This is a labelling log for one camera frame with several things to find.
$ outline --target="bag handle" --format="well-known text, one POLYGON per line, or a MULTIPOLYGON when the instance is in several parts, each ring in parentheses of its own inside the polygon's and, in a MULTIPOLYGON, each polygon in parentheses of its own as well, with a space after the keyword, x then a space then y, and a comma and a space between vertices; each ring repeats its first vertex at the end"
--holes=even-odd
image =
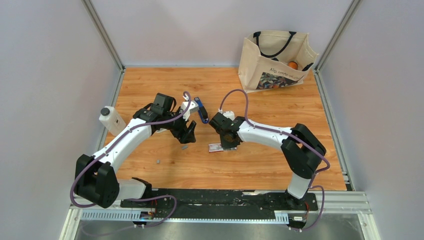
POLYGON ((253 33, 253 37, 256 38, 256 45, 259 48, 260 55, 264 56, 265 58, 274 58, 274 57, 278 56, 280 53, 282 53, 284 51, 284 49, 286 49, 287 46, 289 45, 289 43, 292 40, 293 36, 296 34, 295 31, 289 31, 289 33, 290 33, 290 37, 288 38, 288 40, 285 43, 285 45, 281 48, 280 51, 278 51, 276 54, 272 54, 272 55, 266 55, 265 53, 263 53, 261 51, 261 48, 259 47, 259 35, 261 35, 261 32, 260 31, 257 31, 255 33, 253 33))

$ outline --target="white bottle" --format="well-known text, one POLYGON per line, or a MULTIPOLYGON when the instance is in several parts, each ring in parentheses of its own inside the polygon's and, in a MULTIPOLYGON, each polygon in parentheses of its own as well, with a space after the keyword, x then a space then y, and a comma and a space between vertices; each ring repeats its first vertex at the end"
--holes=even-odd
POLYGON ((113 106, 102 108, 98 119, 113 136, 120 134, 126 127, 124 120, 113 106))

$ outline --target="gray floor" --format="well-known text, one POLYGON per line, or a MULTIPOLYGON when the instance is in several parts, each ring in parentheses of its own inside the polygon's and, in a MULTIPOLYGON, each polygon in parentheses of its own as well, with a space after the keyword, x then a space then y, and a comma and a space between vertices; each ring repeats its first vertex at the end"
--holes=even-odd
MULTIPOLYGON (((315 216, 309 216, 309 222, 315 216)), ((165 222, 152 228, 131 228, 108 236, 92 237, 81 232, 103 234, 131 226, 127 221, 82 221, 76 240, 363 240, 356 214, 325 214, 318 225, 306 232, 288 230, 285 225, 245 223, 165 222)))

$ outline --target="wooden surface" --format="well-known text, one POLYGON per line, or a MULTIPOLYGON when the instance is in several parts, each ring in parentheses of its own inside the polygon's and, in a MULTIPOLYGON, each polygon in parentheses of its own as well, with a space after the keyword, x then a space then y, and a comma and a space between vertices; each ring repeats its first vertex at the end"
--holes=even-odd
MULTIPOLYGON (((200 97, 210 117, 217 112, 222 98, 241 88, 237 68, 127 68, 116 109, 128 124, 133 114, 153 102, 156 93, 183 101, 183 91, 200 97)), ((346 190, 335 147, 323 110, 314 76, 304 84, 249 93, 249 118, 277 126, 305 124, 327 149, 331 168, 320 173, 314 184, 325 190, 346 190)), ((235 92, 227 98, 224 111, 244 115, 245 98, 235 92)), ((292 172, 281 151, 257 143, 243 142, 235 151, 209 153, 208 144, 220 137, 197 113, 196 143, 182 149, 169 131, 155 133, 127 158, 117 173, 120 179, 131 177, 148 181, 154 188, 284 190, 292 172)), ((109 133, 106 144, 113 139, 109 133)))

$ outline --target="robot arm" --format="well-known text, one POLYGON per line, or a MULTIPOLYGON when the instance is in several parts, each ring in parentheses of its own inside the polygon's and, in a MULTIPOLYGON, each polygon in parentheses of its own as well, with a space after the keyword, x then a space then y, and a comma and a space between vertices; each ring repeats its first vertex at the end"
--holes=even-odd
POLYGON ((78 180, 74 193, 103 208, 108 208, 115 200, 140 199, 148 182, 138 178, 122 180, 116 177, 116 172, 136 147, 155 132, 165 130, 170 130, 182 144, 196 142, 196 122, 192 121, 188 127, 187 122, 190 114, 197 112, 199 106, 195 101, 184 101, 176 112, 172 112, 172 104, 176 104, 175 98, 158 93, 154 102, 138 110, 125 130, 107 146, 92 156, 81 155, 76 162, 75 178, 92 161, 99 160, 78 180), (182 117, 169 121, 186 108, 188 110, 182 117))
POLYGON ((286 192, 289 194, 290 201, 293 201, 293 204, 302 203, 314 172, 321 163, 321 159, 305 146, 299 147, 298 142, 280 132, 284 131, 297 136, 323 156, 326 153, 325 147, 303 124, 298 123, 295 127, 290 128, 249 121, 255 127, 250 125, 244 117, 234 117, 234 113, 229 111, 223 114, 218 112, 209 124, 220 135, 221 146, 224 149, 234 148, 240 145, 241 142, 253 142, 282 151, 293 172, 286 192))

